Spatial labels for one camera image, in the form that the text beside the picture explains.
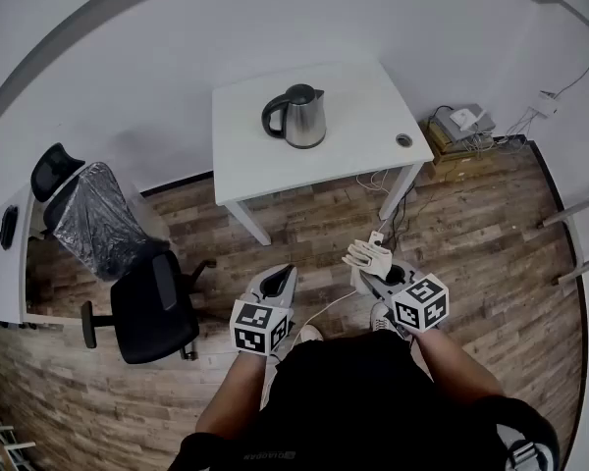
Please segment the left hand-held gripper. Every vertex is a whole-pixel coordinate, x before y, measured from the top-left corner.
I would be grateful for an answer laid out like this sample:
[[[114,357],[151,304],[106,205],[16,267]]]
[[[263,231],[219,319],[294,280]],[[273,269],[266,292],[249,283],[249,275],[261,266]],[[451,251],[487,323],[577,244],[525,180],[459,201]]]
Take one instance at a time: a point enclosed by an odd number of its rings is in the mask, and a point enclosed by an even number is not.
[[[230,318],[232,346],[238,351],[270,356],[290,334],[297,268],[273,266],[256,275],[238,298]]]

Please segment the white towel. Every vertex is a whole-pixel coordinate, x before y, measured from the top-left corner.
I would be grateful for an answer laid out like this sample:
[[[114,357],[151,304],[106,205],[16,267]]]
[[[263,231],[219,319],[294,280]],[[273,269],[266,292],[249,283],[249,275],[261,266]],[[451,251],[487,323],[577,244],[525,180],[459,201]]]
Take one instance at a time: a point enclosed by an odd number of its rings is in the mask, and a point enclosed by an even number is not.
[[[385,281],[392,268],[392,251],[375,243],[356,239],[342,260],[351,267],[350,283],[360,294],[368,289],[364,275],[372,275]]]

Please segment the steel kettle with black handle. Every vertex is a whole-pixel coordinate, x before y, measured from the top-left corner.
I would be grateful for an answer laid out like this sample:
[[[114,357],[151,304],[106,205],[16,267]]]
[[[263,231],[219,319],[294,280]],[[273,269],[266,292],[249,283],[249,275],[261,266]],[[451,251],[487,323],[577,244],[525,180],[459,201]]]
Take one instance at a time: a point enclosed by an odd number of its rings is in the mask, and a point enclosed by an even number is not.
[[[264,131],[297,149],[319,145],[327,132],[325,91],[299,83],[268,102],[261,113]]]

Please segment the person's right forearm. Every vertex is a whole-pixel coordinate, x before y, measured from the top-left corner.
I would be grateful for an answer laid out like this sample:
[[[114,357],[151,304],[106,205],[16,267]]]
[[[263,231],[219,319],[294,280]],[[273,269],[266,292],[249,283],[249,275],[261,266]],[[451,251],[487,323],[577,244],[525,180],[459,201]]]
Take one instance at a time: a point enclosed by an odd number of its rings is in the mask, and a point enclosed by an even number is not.
[[[443,331],[430,329],[415,339],[434,383],[454,401],[468,404],[505,394],[497,378]]]

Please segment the person's left forearm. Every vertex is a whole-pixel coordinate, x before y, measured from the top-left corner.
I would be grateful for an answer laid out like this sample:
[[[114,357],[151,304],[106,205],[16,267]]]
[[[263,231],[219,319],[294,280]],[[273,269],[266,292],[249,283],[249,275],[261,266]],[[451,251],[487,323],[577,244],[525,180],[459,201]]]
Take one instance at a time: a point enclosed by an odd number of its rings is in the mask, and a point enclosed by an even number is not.
[[[228,440],[242,435],[260,412],[266,365],[265,356],[240,352],[199,416],[195,431]]]

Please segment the black office chair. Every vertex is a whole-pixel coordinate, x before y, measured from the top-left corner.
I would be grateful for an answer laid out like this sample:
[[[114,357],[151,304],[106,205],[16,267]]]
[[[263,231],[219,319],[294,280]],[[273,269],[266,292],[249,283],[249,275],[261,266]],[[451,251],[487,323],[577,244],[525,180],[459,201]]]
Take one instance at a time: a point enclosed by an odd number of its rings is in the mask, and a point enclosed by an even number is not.
[[[34,198],[43,207],[46,234],[54,237],[50,228],[60,214],[61,202],[67,199],[64,188],[91,164],[70,156],[60,143],[51,145],[35,164],[30,185]],[[131,206],[154,212],[170,236],[166,223],[134,186],[115,177]],[[194,359],[194,353],[187,351],[187,347],[198,337],[199,325],[190,297],[203,271],[217,264],[205,259],[191,274],[186,274],[174,252],[171,237],[170,244],[167,251],[139,263],[122,278],[108,282],[111,285],[110,314],[95,314],[90,301],[81,306],[82,334],[87,347],[97,346],[97,329],[111,327],[128,364],[150,363],[173,353],[184,360]]]

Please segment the person's black shirt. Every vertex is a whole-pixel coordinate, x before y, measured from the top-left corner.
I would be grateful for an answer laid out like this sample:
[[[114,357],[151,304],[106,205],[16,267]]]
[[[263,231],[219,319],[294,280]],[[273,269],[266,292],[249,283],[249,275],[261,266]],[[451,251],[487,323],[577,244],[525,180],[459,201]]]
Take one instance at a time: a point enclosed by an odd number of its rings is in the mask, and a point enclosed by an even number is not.
[[[236,439],[186,436],[169,471],[558,471],[552,425],[522,400],[458,403],[390,331],[303,342]]]

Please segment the brown cardboard box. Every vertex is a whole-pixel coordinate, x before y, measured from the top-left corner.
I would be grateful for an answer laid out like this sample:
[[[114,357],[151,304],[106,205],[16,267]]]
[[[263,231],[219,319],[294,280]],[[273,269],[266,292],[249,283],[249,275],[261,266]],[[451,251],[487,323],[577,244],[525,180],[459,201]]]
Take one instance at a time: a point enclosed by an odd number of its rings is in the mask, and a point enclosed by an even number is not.
[[[434,123],[418,123],[434,158],[424,165],[425,173],[433,182],[452,182],[482,175],[494,166],[493,157],[477,150],[453,150],[452,142]]]

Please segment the grey flat device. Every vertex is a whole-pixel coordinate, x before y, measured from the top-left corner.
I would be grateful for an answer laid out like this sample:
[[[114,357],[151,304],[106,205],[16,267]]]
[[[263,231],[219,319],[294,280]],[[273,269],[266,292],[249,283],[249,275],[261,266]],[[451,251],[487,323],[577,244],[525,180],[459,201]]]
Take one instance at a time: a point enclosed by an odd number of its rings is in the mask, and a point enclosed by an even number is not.
[[[475,134],[492,131],[495,128],[495,122],[492,120],[490,114],[486,112],[480,121],[468,131],[460,131],[458,126],[451,120],[450,114],[462,108],[468,108],[475,115],[478,115],[483,110],[478,104],[462,105],[456,109],[444,107],[433,117],[433,121],[442,129],[450,140],[460,141]]]

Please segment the white table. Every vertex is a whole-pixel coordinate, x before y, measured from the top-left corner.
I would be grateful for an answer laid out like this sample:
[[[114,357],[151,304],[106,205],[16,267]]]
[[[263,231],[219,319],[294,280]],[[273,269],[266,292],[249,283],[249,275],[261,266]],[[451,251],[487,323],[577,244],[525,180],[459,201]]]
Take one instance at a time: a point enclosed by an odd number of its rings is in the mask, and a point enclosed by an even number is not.
[[[327,133],[311,149],[295,149],[266,134],[265,104],[296,83],[325,91]],[[413,144],[396,143],[399,133]],[[376,61],[289,69],[220,86],[212,93],[215,202],[263,245],[271,238],[246,207],[248,199],[398,168],[379,211],[387,220],[433,153],[383,67]]]

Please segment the white adapter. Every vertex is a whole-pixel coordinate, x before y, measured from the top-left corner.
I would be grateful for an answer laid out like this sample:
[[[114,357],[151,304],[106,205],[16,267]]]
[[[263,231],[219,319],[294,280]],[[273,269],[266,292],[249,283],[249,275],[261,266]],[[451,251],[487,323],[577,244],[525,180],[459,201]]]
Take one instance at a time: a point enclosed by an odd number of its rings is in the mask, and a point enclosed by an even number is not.
[[[482,110],[478,115],[475,115],[468,108],[462,108],[452,112],[450,118],[458,126],[460,131],[468,131],[472,126],[476,125],[485,114],[485,110]]]

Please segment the clear plastic chair cover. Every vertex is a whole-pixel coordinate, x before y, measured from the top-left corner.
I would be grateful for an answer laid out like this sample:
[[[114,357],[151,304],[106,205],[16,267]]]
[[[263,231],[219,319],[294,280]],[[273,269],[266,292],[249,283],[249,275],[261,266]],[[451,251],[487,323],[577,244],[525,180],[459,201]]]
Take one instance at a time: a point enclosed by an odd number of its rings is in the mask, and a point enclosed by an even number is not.
[[[107,164],[87,166],[64,190],[67,199],[50,230],[98,279],[116,281],[171,247],[163,223],[131,206]]]

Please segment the white desk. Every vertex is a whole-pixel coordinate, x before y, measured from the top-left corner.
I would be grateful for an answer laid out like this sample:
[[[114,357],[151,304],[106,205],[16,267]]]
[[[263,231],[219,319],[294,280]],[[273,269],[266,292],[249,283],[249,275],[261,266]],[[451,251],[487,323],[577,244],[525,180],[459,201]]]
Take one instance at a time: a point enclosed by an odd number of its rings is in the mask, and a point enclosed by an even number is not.
[[[0,206],[0,229],[7,208],[18,208],[11,247],[4,249],[0,244],[0,322],[15,325],[44,322],[42,316],[28,313],[26,304],[27,245],[33,199],[30,184],[25,183]]]

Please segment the black flat case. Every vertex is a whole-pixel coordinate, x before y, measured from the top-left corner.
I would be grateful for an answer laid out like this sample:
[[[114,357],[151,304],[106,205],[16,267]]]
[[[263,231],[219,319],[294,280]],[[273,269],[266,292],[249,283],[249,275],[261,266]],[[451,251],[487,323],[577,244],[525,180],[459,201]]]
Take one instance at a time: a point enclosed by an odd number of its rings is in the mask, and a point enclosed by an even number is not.
[[[17,205],[9,205],[5,209],[0,228],[0,245],[3,250],[8,250],[12,245],[18,217],[19,207]]]

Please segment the white wall socket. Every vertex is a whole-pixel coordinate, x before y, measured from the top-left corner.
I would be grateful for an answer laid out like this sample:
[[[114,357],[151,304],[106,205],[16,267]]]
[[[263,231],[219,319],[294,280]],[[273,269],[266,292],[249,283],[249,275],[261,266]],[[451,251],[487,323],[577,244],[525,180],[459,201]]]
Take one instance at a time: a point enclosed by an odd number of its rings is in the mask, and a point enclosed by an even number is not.
[[[556,114],[559,108],[559,100],[553,92],[541,90],[539,92],[540,108],[539,111],[546,117]]]

